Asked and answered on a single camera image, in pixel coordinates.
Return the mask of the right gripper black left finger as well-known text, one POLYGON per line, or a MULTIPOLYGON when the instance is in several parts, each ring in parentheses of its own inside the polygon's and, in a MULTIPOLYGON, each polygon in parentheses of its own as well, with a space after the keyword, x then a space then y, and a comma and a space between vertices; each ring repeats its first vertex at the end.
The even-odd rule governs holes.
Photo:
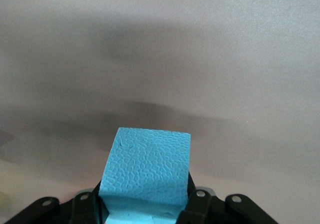
POLYGON ((99 197, 100 183, 61 203, 55 197, 40 198, 4 224, 105 224, 109 216, 99 197))

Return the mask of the blue foam cube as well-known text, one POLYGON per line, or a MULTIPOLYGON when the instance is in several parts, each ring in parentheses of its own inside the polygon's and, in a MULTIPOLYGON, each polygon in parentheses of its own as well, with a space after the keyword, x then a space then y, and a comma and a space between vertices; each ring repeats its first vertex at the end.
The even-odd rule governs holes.
POLYGON ((189 133, 119 128, 101 178, 105 224, 176 224, 188 202, 189 133))

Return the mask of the brown paper table cover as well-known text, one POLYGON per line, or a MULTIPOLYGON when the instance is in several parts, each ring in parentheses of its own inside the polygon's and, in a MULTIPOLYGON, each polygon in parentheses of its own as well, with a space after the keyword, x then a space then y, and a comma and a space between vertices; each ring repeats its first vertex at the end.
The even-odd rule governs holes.
POLYGON ((188 132, 197 186, 320 224, 320 0, 0 0, 0 223, 93 188, 119 127, 188 132))

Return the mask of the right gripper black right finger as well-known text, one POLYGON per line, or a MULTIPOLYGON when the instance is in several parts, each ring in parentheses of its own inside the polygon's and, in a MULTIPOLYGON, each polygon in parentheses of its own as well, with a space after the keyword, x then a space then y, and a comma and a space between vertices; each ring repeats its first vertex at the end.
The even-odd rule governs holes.
POLYGON ((252 199, 232 194, 223 201, 204 189, 197 189, 188 176, 188 202, 176 224, 278 224, 252 199))

